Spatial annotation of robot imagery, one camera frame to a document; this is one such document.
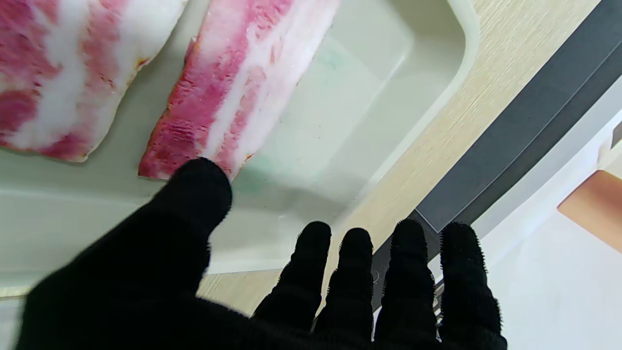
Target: gloved hand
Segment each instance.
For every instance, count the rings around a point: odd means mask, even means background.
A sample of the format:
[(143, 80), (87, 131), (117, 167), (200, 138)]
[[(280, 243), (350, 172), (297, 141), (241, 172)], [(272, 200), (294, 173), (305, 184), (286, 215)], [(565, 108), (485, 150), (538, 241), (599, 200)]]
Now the gloved hand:
[(209, 264), (208, 238), (231, 207), (231, 187), (212, 162), (182, 166), (111, 232), (28, 295), (16, 349), (506, 349), (473, 231), (443, 231), (442, 343), (432, 312), (425, 239), (413, 221), (394, 233), (383, 310), (372, 329), (372, 246), (349, 231), (312, 330), (330, 228), (301, 233), (281, 279), (247, 318), (195, 297)]

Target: bacon slab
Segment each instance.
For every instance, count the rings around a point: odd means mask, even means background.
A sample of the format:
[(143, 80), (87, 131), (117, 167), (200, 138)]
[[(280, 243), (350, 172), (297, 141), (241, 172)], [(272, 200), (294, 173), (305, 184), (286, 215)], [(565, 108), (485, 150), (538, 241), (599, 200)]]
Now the bacon slab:
[(212, 0), (139, 175), (202, 156), (234, 178), (283, 113), (340, 0)]
[(0, 0), (0, 146), (82, 162), (188, 0)]

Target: raw pork belly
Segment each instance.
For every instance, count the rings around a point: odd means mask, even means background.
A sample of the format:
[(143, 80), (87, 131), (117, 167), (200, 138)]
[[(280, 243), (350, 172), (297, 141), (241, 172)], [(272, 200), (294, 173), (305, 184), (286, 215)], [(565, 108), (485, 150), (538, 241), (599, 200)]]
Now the raw pork belly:
[(0, 146), (82, 162), (187, 0), (0, 0)]
[(261, 147), (340, 0), (212, 0), (139, 167), (167, 179), (202, 156), (234, 178)]

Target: light wood surface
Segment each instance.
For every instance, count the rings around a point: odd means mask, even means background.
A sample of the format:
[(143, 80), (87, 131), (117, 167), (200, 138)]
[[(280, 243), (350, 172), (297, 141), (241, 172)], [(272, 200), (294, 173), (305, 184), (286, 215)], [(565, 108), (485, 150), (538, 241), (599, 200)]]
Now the light wood surface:
[[(599, 0), (473, 0), (481, 39), (466, 82), (349, 218), (380, 247), (548, 61)], [(334, 232), (327, 277), (337, 265)], [(278, 281), (280, 271), (205, 278), (198, 295), (246, 314)]]

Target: fingertip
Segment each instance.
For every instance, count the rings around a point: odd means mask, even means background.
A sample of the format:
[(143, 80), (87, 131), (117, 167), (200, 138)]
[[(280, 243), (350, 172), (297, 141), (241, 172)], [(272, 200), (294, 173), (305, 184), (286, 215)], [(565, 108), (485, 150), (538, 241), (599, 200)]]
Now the fingertip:
[(330, 237), (330, 226), (321, 221), (314, 221), (307, 225), (298, 236), (296, 249), (302, 248), (303, 245), (330, 243)]
[(480, 241), (475, 231), (469, 225), (452, 222), (441, 231), (441, 265), (446, 266), (464, 259), (472, 260), (482, 269), (486, 269)]
[(198, 158), (180, 167), (147, 207), (213, 230), (232, 202), (233, 191), (224, 172), (215, 163)]
[(427, 263), (427, 242), (424, 229), (410, 219), (397, 224), (391, 240), (391, 256), (408, 255)]
[(341, 241), (339, 256), (345, 258), (363, 258), (367, 260), (367, 258), (371, 259), (373, 250), (374, 247), (371, 243), (371, 237), (365, 229), (351, 229)]

